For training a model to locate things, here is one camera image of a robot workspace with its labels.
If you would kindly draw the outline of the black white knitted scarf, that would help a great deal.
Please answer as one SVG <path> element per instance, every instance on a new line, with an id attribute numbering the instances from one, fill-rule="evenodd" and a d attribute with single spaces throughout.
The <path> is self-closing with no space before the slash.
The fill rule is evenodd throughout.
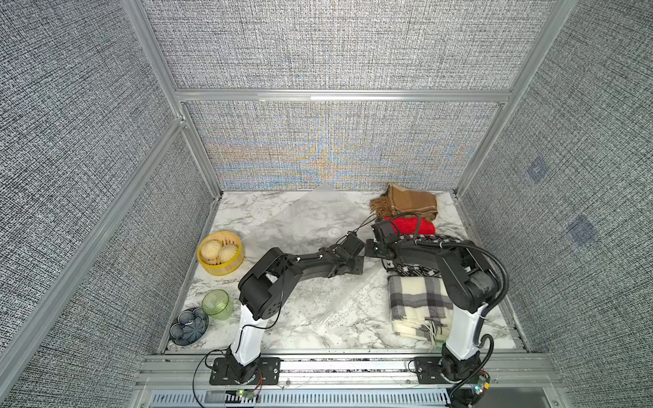
<path id="1" fill-rule="evenodd" d="M 414 249 L 401 252 L 397 260 L 382 260 L 382 267 L 389 274 L 404 277 L 439 277 L 436 255 L 442 251 L 441 244 L 458 243 L 462 240 L 455 236 L 448 235 L 418 235 L 403 234 L 399 237 L 399 243 L 418 241 Z"/>

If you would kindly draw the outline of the red knitted scarf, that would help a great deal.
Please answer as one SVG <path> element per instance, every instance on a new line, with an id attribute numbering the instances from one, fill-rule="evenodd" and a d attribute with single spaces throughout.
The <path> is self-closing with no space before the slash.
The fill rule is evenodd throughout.
<path id="1" fill-rule="evenodd" d="M 393 229 L 400 235 L 414 235 L 417 231 L 419 236 L 433 236 L 436 234 L 436 228 L 433 223 L 417 217 L 408 218 L 384 218 L 391 221 Z"/>

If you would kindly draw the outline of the brown fringed scarf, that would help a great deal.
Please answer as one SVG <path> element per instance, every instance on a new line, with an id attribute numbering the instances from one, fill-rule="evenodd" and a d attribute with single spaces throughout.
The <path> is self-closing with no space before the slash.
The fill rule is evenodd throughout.
<path id="1" fill-rule="evenodd" d="M 407 214 L 421 216 L 434 221 L 438 214 L 437 197 L 426 191 L 411 190 L 400 185 L 389 184 L 386 192 L 370 200 L 371 212 L 381 218 L 392 218 Z"/>

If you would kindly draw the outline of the clear plastic vacuum bag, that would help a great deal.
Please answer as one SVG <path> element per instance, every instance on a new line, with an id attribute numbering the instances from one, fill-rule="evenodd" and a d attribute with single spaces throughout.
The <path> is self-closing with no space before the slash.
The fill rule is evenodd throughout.
<path id="1" fill-rule="evenodd" d="M 250 269 L 271 248 L 292 254 L 315 253 L 354 229 L 363 241 L 372 238 L 371 227 L 359 225 L 371 215 L 369 202 L 378 196 L 379 193 L 370 191 L 336 191 L 326 185 L 305 193 L 247 235 L 246 268 Z M 340 229 L 341 236 L 331 238 L 331 228 Z M 352 307 L 379 269 L 379 262 L 368 258 L 362 275 L 299 282 L 282 308 L 277 328 L 294 330 L 307 326 L 320 330 L 328 320 Z"/>

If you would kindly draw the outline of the cream grey plaid scarf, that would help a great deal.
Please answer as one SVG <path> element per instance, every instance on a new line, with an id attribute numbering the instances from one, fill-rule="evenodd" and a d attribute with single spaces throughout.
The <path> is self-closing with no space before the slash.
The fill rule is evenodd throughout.
<path id="1" fill-rule="evenodd" d="M 392 329 L 404 338 L 442 346 L 453 323 L 453 303 L 439 277 L 391 275 L 388 278 Z"/>

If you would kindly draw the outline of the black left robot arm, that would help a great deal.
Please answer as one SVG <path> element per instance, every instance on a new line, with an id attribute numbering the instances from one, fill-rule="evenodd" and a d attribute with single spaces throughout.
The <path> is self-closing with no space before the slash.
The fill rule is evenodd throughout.
<path id="1" fill-rule="evenodd" d="M 280 315 L 299 282 L 360 275 L 364 247 L 363 243 L 355 241 L 334 244 L 309 254 L 284 253 L 280 248 L 272 248 L 241 278 L 238 334 L 224 355 L 236 382 L 245 384 L 255 375 L 263 335 L 271 328 L 268 319 Z"/>

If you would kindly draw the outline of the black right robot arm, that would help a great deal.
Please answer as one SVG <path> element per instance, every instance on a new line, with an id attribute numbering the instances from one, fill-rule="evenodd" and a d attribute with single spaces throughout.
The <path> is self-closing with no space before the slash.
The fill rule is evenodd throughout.
<path id="1" fill-rule="evenodd" d="M 442 347 L 440 373 L 456 385 L 478 377 L 495 349 L 494 338 L 482 334 L 482 328 L 509 288 L 507 271 L 498 258 L 471 241 L 387 243 L 369 239 L 365 255 L 440 273 L 453 304 L 452 328 Z"/>

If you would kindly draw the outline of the right white steamed bun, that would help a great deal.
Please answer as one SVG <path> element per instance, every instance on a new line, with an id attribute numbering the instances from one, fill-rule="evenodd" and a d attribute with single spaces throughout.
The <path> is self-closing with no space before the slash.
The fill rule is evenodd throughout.
<path id="1" fill-rule="evenodd" d="M 238 245 L 226 244 L 222 246 L 221 250 L 219 251 L 220 263 L 224 264 L 231 261 L 234 257 L 237 256 L 238 251 L 239 251 Z"/>

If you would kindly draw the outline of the white steamed bun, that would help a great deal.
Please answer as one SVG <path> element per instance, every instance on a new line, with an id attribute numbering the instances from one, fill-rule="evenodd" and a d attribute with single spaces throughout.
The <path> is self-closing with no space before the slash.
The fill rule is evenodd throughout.
<path id="1" fill-rule="evenodd" d="M 208 265 L 217 265 L 220 263 L 220 251 L 223 244 L 217 240 L 209 240 L 202 243 L 200 255 L 202 260 Z"/>
<path id="2" fill-rule="evenodd" d="M 222 246 L 221 250 L 219 251 L 220 263 L 224 264 L 231 261 L 234 257 L 237 256 L 238 251 L 239 251 L 238 245 L 226 244 Z"/>

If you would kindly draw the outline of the yellow-rimmed bamboo steamer basket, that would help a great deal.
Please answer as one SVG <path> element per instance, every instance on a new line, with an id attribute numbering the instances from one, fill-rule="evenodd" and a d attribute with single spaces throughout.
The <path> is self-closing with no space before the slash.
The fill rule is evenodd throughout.
<path id="1" fill-rule="evenodd" d="M 210 275 L 223 276 L 236 271 L 243 263 L 244 246 L 231 231 L 217 231 L 207 236 L 197 248 L 197 261 Z"/>

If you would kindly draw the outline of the left white steamed bun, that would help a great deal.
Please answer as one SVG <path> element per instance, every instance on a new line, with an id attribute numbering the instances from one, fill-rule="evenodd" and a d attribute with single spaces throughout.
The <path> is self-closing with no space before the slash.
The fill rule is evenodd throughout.
<path id="1" fill-rule="evenodd" d="M 217 265 L 220 263 L 220 251 L 223 244 L 217 240 L 209 240 L 202 243 L 200 255 L 202 260 L 208 265 Z"/>

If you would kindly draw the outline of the green glass bowl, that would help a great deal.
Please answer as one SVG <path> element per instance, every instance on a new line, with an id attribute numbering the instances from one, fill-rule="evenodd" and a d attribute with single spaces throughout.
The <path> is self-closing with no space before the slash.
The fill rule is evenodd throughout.
<path id="1" fill-rule="evenodd" d="M 225 290 L 212 290 L 202 299 L 202 310 L 213 319 L 226 321 L 233 314 L 233 301 Z"/>

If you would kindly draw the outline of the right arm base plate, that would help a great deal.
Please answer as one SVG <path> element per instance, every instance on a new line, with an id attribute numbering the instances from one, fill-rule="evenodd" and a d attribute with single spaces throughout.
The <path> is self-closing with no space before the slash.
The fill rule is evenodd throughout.
<path id="1" fill-rule="evenodd" d="M 479 355 L 467 360 L 452 355 L 417 357 L 413 359 L 413 371 L 420 384 L 461 384 L 476 380 L 485 364 Z"/>

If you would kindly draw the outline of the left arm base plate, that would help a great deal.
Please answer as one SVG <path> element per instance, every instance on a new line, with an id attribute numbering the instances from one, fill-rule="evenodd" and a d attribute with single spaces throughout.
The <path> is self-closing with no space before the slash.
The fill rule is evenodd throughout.
<path id="1" fill-rule="evenodd" d="M 280 358 L 263 358 L 240 365 L 234 358 L 216 358 L 211 368 L 209 384 L 212 386 L 277 385 L 281 374 Z"/>

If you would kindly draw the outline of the aluminium front rail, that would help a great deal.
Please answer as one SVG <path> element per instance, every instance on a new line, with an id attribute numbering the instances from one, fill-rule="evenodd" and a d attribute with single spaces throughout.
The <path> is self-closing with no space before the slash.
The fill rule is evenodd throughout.
<path id="1" fill-rule="evenodd" d="M 425 353 L 318 353 L 268 354 L 280 358 L 281 374 L 277 386 L 435 386 L 420 384 L 413 371 L 413 359 L 436 357 Z M 136 380 L 138 389 L 206 389 L 214 360 L 219 355 L 154 355 L 142 364 Z M 544 354 L 499 351 L 483 368 L 491 386 L 558 388 L 562 385 L 552 363 Z"/>

